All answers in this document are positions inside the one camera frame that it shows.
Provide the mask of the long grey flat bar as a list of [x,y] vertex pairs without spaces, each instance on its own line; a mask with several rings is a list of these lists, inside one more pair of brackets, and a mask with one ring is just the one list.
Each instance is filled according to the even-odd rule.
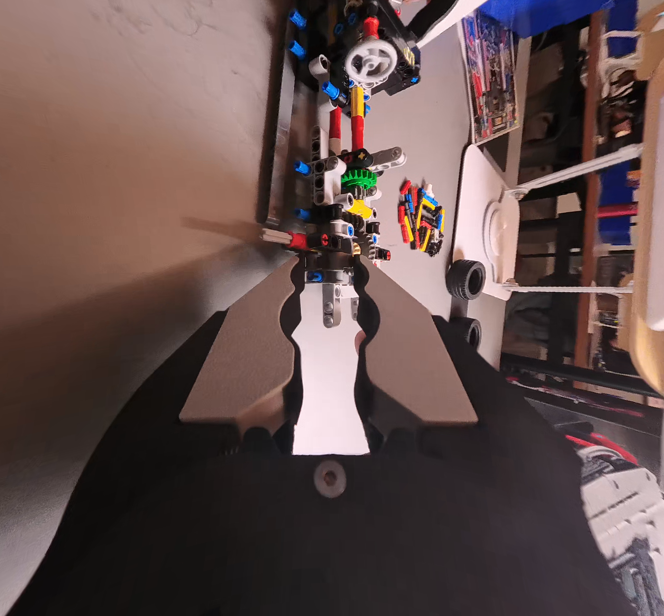
[[289,137],[292,125],[295,72],[287,45],[294,24],[285,18],[273,39],[266,119],[258,180],[256,221],[269,229],[281,222]]

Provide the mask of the white printed lego box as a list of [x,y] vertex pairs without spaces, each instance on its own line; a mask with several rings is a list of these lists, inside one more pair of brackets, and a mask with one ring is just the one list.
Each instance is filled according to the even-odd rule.
[[585,516],[638,615],[663,614],[663,492],[629,451],[597,432],[564,430],[582,462]]

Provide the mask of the white book stand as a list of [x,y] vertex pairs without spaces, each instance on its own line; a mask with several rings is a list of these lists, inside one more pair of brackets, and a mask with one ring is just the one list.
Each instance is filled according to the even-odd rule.
[[617,152],[509,188],[492,160],[476,145],[470,145],[463,156],[458,206],[455,211],[453,262],[459,259],[482,262],[486,268],[486,283],[482,293],[504,301],[515,292],[609,295],[632,293],[631,287],[518,285],[514,274],[520,225],[519,201],[533,190],[602,171],[612,165],[633,160],[642,155],[642,152],[643,144],[625,146]]

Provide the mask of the colourful printed sheet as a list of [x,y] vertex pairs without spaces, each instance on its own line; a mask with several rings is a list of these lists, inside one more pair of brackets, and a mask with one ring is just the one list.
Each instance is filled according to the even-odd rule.
[[480,145],[520,126],[514,35],[475,10],[459,23],[467,78],[471,143]]

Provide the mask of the lego technic model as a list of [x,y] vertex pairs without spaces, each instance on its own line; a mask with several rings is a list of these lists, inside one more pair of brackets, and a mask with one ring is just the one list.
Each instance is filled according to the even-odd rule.
[[378,178],[402,166],[399,146],[370,150],[365,122],[370,99],[419,81],[416,39],[400,17],[403,0],[294,0],[287,45],[295,72],[284,205],[263,239],[304,256],[306,284],[321,288],[326,328],[341,322],[351,298],[353,258],[390,260],[379,243]]

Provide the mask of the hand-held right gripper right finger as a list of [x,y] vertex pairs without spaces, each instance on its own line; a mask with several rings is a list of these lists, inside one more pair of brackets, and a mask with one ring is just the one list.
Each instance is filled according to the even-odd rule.
[[358,353],[354,400],[367,440],[394,431],[472,427],[478,416],[423,304],[366,256],[354,258]]

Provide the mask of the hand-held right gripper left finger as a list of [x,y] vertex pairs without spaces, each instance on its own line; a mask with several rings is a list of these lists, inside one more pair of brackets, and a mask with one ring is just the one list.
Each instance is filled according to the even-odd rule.
[[187,397],[179,420],[232,425],[274,434],[286,422],[284,390],[294,375],[295,348],[281,312],[295,293],[296,256],[234,302]]

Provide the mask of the tan wooden chair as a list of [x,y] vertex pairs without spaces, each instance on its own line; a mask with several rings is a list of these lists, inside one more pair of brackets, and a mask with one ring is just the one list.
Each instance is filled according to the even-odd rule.
[[643,122],[629,352],[643,380],[663,394],[663,6],[639,23],[637,77],[648,81]]

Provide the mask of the black lego tyre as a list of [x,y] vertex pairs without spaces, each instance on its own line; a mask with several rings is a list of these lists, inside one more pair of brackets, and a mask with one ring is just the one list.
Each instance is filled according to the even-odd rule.
[[452,297],[466,301],[478,298],[485,283],[484,264],[469,259],[454,261],[445,276],[445,284]]
[[482,327],[477,319],[467,316],[457,317],[452,318],[450,323],[458,329],[469,346],[475,350],[479,348],[482,340]]

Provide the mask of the pile of small lego pieces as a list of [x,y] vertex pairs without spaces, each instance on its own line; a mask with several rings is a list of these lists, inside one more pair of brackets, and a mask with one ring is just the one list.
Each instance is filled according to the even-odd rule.
[[429,183],[404,179],[399,188],[398,223],[402,240],[412,251],[435,258],[444,242],[445,210]]

